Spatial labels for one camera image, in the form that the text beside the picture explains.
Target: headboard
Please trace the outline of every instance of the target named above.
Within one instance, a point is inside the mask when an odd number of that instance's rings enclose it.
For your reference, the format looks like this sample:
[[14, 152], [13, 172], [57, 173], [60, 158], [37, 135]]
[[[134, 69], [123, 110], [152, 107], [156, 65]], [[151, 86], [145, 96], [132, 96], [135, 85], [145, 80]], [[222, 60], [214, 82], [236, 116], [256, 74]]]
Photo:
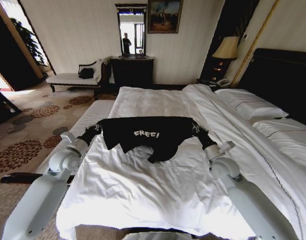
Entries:
[[237, 88], [271, 102], [306, 125], [306, 52], [256, 49]]

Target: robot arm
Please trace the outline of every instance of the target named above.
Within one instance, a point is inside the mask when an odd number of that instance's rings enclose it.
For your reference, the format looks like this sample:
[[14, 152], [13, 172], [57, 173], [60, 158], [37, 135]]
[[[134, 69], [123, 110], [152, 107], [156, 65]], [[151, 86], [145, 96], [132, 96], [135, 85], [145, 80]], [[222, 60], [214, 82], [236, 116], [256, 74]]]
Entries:
[[6, 221], [3, 240], [31, 240], [44, 230], [67, 191], [71, 172], [94, 136], [100, 133], [97, 123], [76, 139], [70, 132], [61, 135], [70, 144], [50, 158], [49, 169], [28, 188]]
[[235, 145], [225, 142], [219, 147], [202, 127], [195, 135], [202, 143], [212, 175], [224, 183], [229, 198], [256, 236], [265, 240], [297, 240], [292, 225], [278, 208], [258, 186], [245, 179], [234, 160], [224, 157]]

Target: picture frame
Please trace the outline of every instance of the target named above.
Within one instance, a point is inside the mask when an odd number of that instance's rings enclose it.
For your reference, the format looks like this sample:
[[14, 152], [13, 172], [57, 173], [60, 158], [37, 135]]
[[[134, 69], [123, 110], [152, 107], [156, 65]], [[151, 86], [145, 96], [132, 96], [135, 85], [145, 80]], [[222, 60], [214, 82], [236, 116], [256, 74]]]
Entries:
[[177, 34], [183, 0], [148, 0], [148, 34]]

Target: table lamp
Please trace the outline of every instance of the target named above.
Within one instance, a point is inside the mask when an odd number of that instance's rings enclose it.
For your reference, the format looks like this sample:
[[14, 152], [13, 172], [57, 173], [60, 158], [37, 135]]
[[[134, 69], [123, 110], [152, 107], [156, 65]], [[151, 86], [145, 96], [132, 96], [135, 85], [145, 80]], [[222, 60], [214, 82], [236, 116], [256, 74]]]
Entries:
[[214, 76], [211, 78], [212, 81], [221, 79], [227, 71], [229, 64], [232, 60], [238, 57], [238, 36], [226, 36], [223, 38], [221, 45], [218, 47], [216, 52], [212, 55], [213, 58], [221, 59], [217, 67], [214, 67]]

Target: person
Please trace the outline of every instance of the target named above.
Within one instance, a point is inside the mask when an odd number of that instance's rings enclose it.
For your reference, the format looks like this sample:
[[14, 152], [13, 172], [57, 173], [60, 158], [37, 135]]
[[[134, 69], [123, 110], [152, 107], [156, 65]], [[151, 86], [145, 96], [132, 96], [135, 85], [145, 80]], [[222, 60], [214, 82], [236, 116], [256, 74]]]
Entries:
[[130, 54], [130, 46], [132, 45], [131, 41], [128, 39], [128, 34], [125, 32], [124, 33], [124, 38], [123, 38], [123, 49], [124, 49], [124, 54]]

